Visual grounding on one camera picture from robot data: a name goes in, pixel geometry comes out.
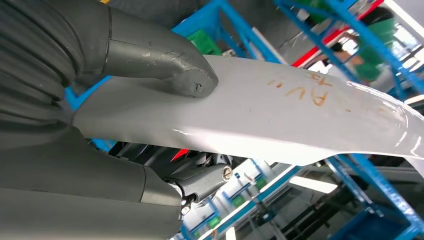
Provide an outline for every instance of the green container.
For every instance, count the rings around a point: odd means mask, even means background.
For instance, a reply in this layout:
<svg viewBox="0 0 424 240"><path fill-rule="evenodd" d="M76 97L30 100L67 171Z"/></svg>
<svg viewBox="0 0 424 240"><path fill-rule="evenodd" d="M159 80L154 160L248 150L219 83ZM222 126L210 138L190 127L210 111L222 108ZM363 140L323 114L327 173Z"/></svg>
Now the green container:
<svg viewBox="0 0 424 240"><path fill-rule="evenodd" d="M203 29L198 30L197 32L191 34L187 37L194 46L205 55L222 55L223 52L215 44L215 42L206 34Z"/></svg>
<svg viewBox="0 0 424 240"><path fill-rule="evenodd" d="M207 225L210 229L215 228L218 224L220 224L221 218L219 216L213 217L209 222L207 222Z"/></svg>
<svg viewBox="0 0 424 240"><path fill-rule="evenodd" d="M309 6L311 8L316 8L316 9L326 11L328 13L334 12L333 9L326 4L325 0L296 0L296 2L299 4ZM309 12L309 16L316 24L320 24L327 19L326 16L323 16L317 13L312 13L312 12Z"/></svg>
<svg viewBox="0 0 424 240"><path fill-rule="evenodd" d="M242 204L244 204L246 202L245 198L242 195L238 195L236 196L231 203L234 205L234 207L238 208L240 207Z"/></svg>
<svg viewBox="0 0 424 240"><path fill-rule="evenodd" d="M201 235L200 235L200 233L199 233L199 231L195 231L193 235L194 235L194 237L195 237L196 239L199 239L199 238L200 238L200 236L201 236Z"/></svg>
<svg viewBox="0 0 424 240"><path fill-rule="evenodd" d="M258 191L265 187L265 185L267 185L267 181L263 177L258 178L254 184Z"/></svg>

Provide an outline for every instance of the metal mechanism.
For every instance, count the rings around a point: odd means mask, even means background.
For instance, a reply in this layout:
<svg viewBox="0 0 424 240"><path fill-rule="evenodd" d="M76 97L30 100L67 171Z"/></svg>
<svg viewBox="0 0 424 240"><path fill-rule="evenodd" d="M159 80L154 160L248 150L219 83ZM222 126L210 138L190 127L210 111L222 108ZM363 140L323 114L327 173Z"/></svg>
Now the metal mechanism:
<svg viewBox="0 0 424 240"><path fill-rule="evenodd" d="M230 166L219 164L181 171L168 179L182 189L186 198L194 195L192 202L198 203L228 182L232 175Z"/></svg>

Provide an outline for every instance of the person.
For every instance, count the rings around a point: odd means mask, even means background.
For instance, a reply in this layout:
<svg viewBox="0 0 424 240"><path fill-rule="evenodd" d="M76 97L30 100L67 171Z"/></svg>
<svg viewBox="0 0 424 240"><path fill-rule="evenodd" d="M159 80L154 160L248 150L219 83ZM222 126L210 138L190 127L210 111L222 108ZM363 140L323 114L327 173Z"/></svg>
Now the person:
<svg viewBox="0 0 424 240"><path fill-rule="evenodd" d="M379 38L388 49L392 48L393 35L395 33L395 18L394 14L389 9L379 6L363 17L360 21L367 26L368 30ZM359 48L361 48L360 52L351 58L352 55L343 50L342 44L338 42L341 38L348 38L354 41ZM337 43L331 46L331 49L334 51L334 55L342 62L345 62L350 58L347 62L348 68L353 70L353 73L356 74L359 80L361 80L364 84L368 85L369 83L374 82L384 71L384 68L382 67L385 63L384 59L380 57L372 46L367 45L367 41L363 37L344 32L336 39L336 42ZM312 61L328 62L328 57L325 54L321 54Z"/></svg>

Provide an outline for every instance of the green bin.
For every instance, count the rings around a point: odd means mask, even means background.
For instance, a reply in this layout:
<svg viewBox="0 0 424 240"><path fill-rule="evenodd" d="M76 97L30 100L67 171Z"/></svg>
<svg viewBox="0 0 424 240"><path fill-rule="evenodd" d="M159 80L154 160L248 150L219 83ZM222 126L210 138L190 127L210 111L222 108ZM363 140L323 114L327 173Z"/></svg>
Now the green bin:
<svg viewBox="0 0 424 240"><path fill-rule="evenodd" d="M222 55L223 52L203 29L196 31L187 37L194 46L205 55Z"/></svg>

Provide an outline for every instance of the fluorescent light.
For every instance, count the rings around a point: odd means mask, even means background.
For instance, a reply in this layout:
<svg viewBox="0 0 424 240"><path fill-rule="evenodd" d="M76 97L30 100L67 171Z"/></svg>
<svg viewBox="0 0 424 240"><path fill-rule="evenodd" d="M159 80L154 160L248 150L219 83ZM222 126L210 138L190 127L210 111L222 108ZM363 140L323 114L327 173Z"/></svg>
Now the fluorescent light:
<svg viewBox="0 0 424 240"><path fill-rule="evenodd" d="M385 0L384 3L424 38L424 27L415 21L415 19L413 19L406 11L404 11L395 1Z"/></svg>
<svg viewBox="0 0 424 240"><path fill-rule="evenodd" d="M236 230L234 227L231 227L228 229L225 233L225 239L226 240L236 240Z"/></svg>
<svg viewBox="0 0 424 240"><path fill-rule="evenodd" d="M424 95L423 94L422 95L411 97L409 99L406 99L405 100L405 103L406 104L413 104L413 103L419 102L421 100L424 100Z"/></svg>
<svg viewBox="0 0 424 240"><path fill-rule="evenodd" d="M334 189L337 188L336 184L324 182L324 181L317 181L301 176L294 176L289 181L291 184L299 185L301 187L305 187L308 189L316 190L323 192L325 194L331 193Z"/></svg>

